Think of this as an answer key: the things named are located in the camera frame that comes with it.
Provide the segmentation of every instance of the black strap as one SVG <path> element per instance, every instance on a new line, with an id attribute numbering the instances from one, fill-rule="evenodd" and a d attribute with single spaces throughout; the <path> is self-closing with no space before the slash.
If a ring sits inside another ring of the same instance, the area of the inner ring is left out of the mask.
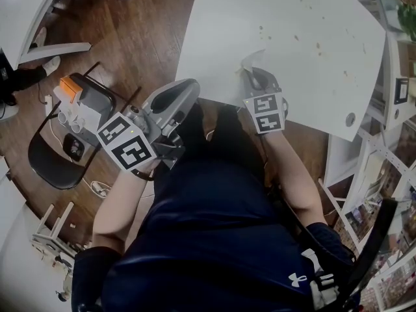
<path id="1" fill-rule="evenodd" d="M 153 177 L 150 177 L 148 174 L 144 174 L 143 172 L 140 172 L 136 169 L 131 171 L 132 174 L 134 174 L 136 177 L 139 177 L 140 179 L 146 180 L 146 181 L 153 181 L 155 180 Z"/>

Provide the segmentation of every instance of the white cable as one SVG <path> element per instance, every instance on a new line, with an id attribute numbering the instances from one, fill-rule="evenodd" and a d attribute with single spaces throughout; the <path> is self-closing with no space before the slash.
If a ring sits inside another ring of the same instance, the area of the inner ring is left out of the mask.
<path id="1" fill-rule="evenodd" d="M 58 140 L 58 142 L 59 142 L 59 144 L 60 144 L 60 147 L 61 147 L 61 148 L 63 148 L 64 146 L 62 145 L 62 142 L 59 140 L 59 137 L 57 137 L 57 136 L 56 136 L 56 134 L 53 132 L 51 120 L 49 120 L 49 127 L 51 128 L 51 133 L 52 133 L 52 135 L 55 137 L 55 139 L 57 139 L 57 140 Z M 96 196 L 98 196 L 98 197 L 99 197 L 99 198 L 101 198 L 101 199 L 105 199 L 105 198 L 107 197 L 108 192 L 110 192 L 111 187 L 109 187 L 107 184 L 104 184 L 104 183 L 102 183 L 102 182 L 100 182 L 100 181 L 93 180 L 93 181 L 91 182 L 91 184 L 88 184 L 88 182 L 85 180 L 85 178 L 83 178 L 83 181 L 84 181 L 84 183 L 86 183 L 86 185 L 90 188 L 90 190 L 91 190 L 91 191 L 92 191 L 92 192 L 93 192 Z M 99 185 L 101 185 L 101 186 L 104 186 L 104 187 L 106 187 L 106 188 L 102 188 L 101 190 L 99 190 L 99 191 L 97 191 L 97 192 L 96 192 L 96 191 L 92 188 L 92 184 L 94 184 L 94 183 L 97 183 L 97 184 L 99 184 Z"/>

